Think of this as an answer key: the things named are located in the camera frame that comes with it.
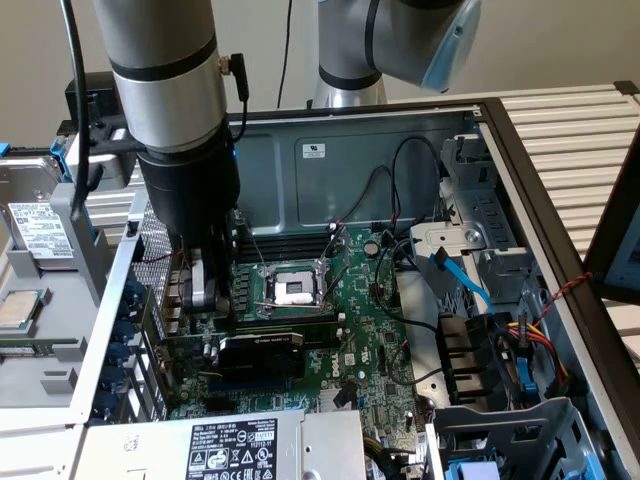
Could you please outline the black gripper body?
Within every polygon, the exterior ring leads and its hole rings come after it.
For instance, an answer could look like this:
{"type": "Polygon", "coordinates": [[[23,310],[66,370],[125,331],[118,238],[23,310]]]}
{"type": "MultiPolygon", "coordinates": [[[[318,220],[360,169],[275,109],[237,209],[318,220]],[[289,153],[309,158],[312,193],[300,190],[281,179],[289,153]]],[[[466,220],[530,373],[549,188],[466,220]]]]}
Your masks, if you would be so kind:
{"type": "Polygon", "coordinates": [[[240,193],[229,125],[222,123],[210,139],[186,151],[142,152],[139,163],[158,219],[187,248],[212,248],[240,193]]]}

